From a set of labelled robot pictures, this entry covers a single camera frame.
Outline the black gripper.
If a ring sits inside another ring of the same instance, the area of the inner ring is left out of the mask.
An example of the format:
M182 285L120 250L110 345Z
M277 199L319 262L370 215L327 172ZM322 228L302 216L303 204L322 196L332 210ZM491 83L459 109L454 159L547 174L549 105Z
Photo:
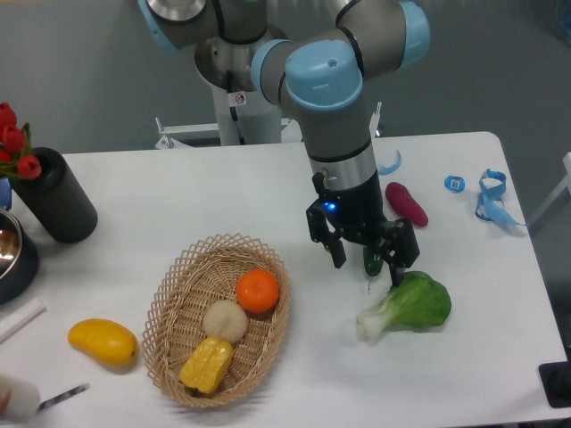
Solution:
M420 250L409 220L386 218L378 176L340 191L326 188L322 172L313 175L312 183L318 199L306 210L310 239L323 244L335 268L346 261L343 241L369 247L389 265L392 287L398 287Z

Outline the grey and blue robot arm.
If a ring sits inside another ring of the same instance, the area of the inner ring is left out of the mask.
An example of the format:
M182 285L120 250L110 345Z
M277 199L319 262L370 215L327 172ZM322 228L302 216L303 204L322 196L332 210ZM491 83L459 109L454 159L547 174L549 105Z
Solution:
M383 212L363 90L367 79L426 55L429 23L410 1L327 7L334 28L294 42L269 23L264 1L139 3L159 46L194 48L222 144L277 142L284 117L299 125L318 196L306 211L310 237L335 266L345 261L343 243L357 243L380 256L400 284L419 249L412 224Z

